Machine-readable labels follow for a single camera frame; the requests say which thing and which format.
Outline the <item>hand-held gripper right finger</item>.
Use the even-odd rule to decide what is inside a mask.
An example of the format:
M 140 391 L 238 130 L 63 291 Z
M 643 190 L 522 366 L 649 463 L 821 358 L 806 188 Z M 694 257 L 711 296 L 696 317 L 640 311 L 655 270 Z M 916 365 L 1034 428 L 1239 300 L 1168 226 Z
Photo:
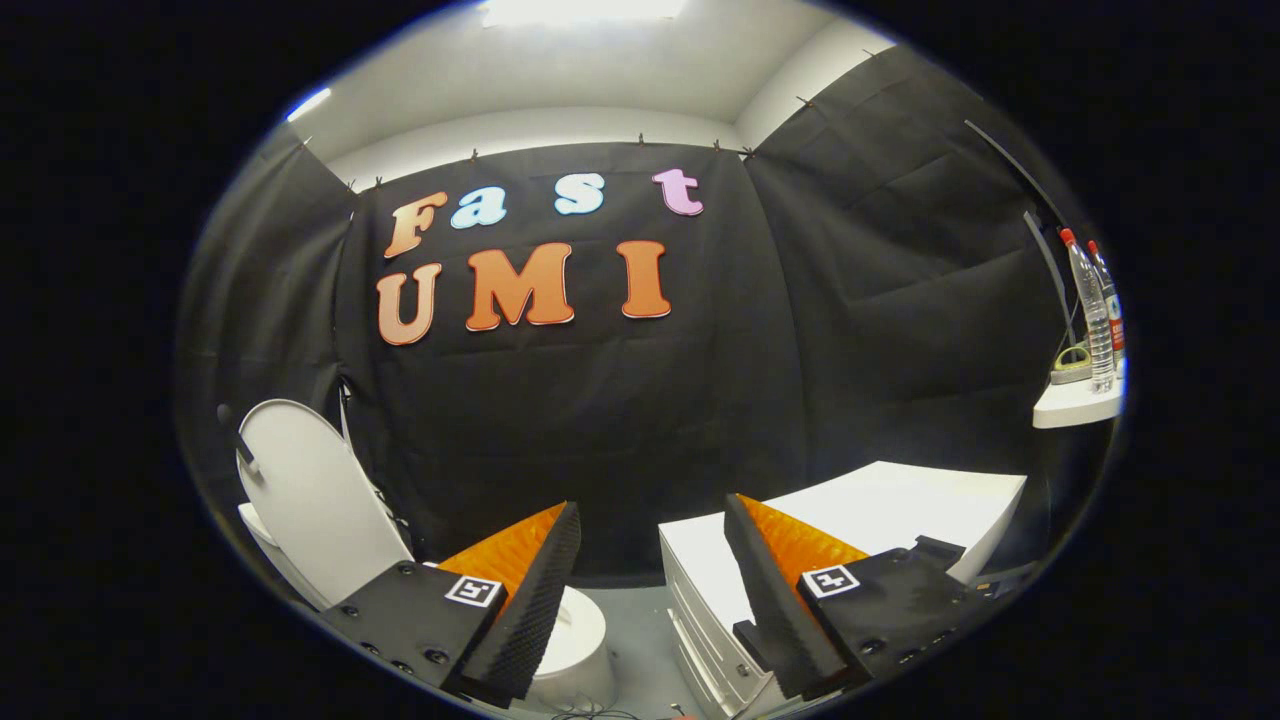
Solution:
M 745 495 L 726 496 L 723 528 L 753 615 L 735 634 L 787 697 L 882 682 L 977 614 L 977 593 L 950 573 L 957 544 L 920 536 L 868 553 Z

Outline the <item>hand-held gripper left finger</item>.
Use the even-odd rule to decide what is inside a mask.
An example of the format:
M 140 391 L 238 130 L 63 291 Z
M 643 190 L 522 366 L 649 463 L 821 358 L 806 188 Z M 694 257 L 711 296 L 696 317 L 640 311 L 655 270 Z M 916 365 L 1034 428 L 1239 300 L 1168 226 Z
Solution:
M 393 562 L 319 616 L 434 692 L 508 707 L 547 652 L 581 538 L 577 503 L 561 502 L 436 566 Z

